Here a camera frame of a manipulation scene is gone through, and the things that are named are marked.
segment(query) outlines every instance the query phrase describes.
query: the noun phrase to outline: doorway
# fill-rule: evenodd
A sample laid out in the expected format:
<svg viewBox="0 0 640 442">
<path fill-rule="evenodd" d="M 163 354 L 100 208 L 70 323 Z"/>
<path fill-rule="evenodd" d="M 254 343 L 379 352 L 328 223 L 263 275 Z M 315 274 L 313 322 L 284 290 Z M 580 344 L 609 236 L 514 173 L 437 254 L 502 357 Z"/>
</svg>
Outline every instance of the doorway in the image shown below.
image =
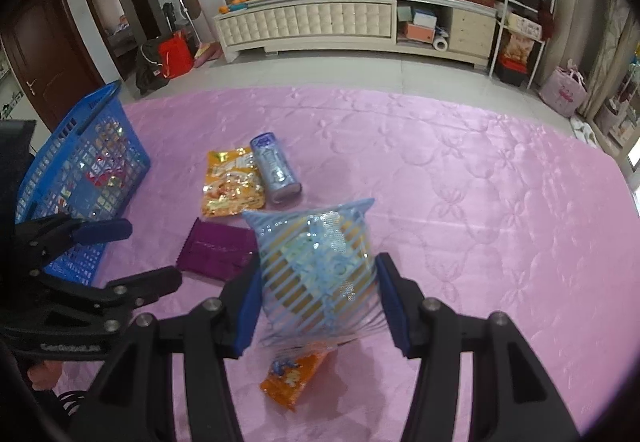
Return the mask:
<svg viewBox="0 0 640 442">
<path fill-rule="evenodd" d="M 136 67 L 138 47 L 160 34 L 149 0 L 86 0 L 120 77 Z"/>
<path fill-rule="evenodd" d="M 20 0 L 0 34 L 23 92 L 49 130 L 104 85 L 66 0 Z"/>
</svg>

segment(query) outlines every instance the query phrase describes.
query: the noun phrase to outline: tiled floor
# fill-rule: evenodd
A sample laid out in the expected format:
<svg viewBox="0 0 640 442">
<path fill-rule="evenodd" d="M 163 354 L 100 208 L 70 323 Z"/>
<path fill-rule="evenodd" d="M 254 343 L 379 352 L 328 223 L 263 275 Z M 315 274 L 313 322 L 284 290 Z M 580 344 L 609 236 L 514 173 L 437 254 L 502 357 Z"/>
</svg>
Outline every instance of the tiled floor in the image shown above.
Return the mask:
<svg viewBox="0 0 640 442">
<path fill-rule="evenodd" d="M 232 64 L 206 63 L 171 80 L 148 98 L 167 97 L 197 90 L 250 86 L 327 84 L 425 96 L 480 107 L 503 114 L 534 119 L 573 135 L 568 119 L 530 95 L 483 72 L 451 61 L 392 53 L 286 52 L 266 56 L 245 52 Z M 123 102 L 140 97 L 133 77 L 122 90 Z"/>
</svg>

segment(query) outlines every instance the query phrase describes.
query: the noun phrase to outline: blue plastic basket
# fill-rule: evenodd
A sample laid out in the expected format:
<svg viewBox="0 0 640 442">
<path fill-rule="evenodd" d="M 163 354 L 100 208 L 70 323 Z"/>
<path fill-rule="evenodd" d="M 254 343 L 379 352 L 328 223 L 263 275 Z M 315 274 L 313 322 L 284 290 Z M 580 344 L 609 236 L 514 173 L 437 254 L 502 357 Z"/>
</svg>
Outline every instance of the blue plastic basket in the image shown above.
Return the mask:
<svg viewBox="0 0 640 442">
<path fill-rule="evenodd" d="M 113 82 L 85 96 L 51 134 L 20 185 L 17 223 L 60 212 L 91 221 L 122 214 L 151 163 L 118 92 Z M 45 272 L 90 285 L 104 248 L 76 245 Z"/>
</svg>

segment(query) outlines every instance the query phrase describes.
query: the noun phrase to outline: human hand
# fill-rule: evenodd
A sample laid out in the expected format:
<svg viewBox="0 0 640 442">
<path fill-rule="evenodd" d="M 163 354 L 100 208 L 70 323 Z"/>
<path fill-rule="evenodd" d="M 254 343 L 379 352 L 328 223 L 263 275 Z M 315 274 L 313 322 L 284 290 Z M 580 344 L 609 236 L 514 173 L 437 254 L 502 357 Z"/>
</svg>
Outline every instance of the human hand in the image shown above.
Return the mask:
<svg viewBox="0 0 640 442">
<path fill-rule="evenodd" d="M 52 390 L 62 375 L 62 361 L 41 361 L 27 370 L 33 390 Z"/>
</svg>

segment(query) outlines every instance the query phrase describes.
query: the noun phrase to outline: purple package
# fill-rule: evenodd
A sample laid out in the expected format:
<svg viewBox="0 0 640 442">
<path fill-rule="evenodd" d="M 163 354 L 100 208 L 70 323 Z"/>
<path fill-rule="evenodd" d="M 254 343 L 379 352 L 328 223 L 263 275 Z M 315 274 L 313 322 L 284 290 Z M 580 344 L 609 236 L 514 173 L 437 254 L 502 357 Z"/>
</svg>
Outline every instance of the purple package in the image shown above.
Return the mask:
<svg viewBox="0 0 640 442">
<path fill-rule="evenodd" d="M 242 271 L 257 250 L 252 229 L 196 219 L 176 265 L 181 271 L 227 281 Z"/>
</svg>

